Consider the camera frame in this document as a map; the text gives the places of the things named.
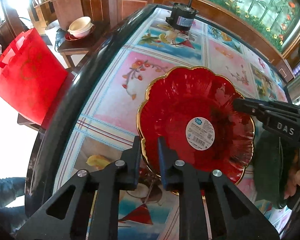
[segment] white bowl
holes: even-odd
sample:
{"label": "white bowl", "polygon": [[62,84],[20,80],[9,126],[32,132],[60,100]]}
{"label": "white bowl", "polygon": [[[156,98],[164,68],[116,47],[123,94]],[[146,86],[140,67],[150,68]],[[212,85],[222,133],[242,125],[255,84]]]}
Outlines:
{"label": "white bowl", "polygon": [[89,24],[89,28],[88,28],[87,30],[84,30],[84,31],[81,32],[81,33],[71,33],[71,32],[70,32],[70,34],[72,34],[72,35],[73,35],[74,37],[76,37],[76,38],[82,38],[82,37],[84,37],[84,36],[87,36],[87,35],[90,33],[92,26],[93,26],[93,24],[90,23],[90,24]]}
{"label": "white bowl", "polygon": [[68,32],[79,33],[87,28],[87,25],[91,23],[91,18],[88,16],[81,17],[76,19],[73,23],[70,24]]}

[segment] red non-woven bag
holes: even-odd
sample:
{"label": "red non-woven bag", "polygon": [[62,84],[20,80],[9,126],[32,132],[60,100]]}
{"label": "red non-woven bag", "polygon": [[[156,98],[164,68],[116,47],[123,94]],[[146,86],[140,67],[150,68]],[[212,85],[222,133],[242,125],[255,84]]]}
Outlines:
{"label": "red non-woven bag", "polygon": [[0,56],[0,97],[41,125],[67,71],[36,29],[22,32]]}

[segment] white oval sticker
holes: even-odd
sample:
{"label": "white oval sticker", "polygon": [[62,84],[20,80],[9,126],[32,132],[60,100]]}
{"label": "white oval sticker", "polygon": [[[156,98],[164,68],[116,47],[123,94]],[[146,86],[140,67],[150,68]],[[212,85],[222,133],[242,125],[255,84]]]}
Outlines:
{"label": "white oval sticker", "polygon": [[186,137],[194,149],[204,151],[214,142],[214,128],[207,119],[195,117],[186,127]]}

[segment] jeans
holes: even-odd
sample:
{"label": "jeans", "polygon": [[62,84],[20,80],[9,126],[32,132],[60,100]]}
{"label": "jeans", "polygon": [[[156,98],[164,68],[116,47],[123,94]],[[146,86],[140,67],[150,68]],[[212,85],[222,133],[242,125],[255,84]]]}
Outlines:
{"label": "jeans", "polygon": [[25,194],[26,178],[0,179],[0,224],[10,234],[14,234],[25,222],[25,207],[7,208],[17,197]]}

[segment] barcode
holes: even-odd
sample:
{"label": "barcode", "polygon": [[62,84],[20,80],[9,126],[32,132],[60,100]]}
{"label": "barcode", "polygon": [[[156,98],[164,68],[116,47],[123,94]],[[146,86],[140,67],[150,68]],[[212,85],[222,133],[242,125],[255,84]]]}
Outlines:
{"label": "barcode", "polygon": [[199,143],[200,145],[204,146],[205,142],[200,140],[198,137],[194,136],[192,139],[194,142]]}

